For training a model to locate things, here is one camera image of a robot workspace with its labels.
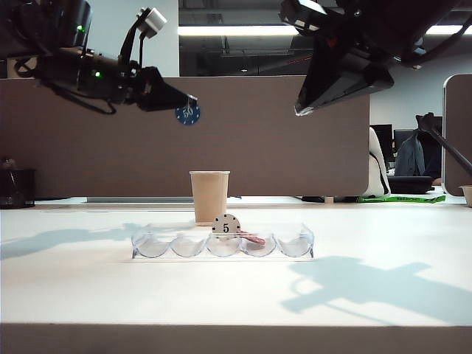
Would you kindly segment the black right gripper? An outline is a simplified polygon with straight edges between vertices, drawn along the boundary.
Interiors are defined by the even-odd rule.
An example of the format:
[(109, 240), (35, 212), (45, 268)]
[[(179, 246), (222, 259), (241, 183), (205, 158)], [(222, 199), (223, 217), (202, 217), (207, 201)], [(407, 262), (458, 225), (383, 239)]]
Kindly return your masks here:
[(394, 85), (393, 64), (423, 64), (420, 21), (332, 21), (319, 25), (297, 116)]

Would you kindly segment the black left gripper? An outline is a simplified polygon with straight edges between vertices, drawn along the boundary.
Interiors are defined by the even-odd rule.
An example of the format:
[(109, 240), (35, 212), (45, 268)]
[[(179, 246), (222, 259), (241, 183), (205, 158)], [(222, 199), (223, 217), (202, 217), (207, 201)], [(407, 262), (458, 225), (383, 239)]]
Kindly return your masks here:
[(136, 61), (119, 61), (117, 79), (117, 104), (135, 104), (142, 111), (165, 111), (198, 102), (197, 97), (166, 83), (156, 67), (143, 68)]

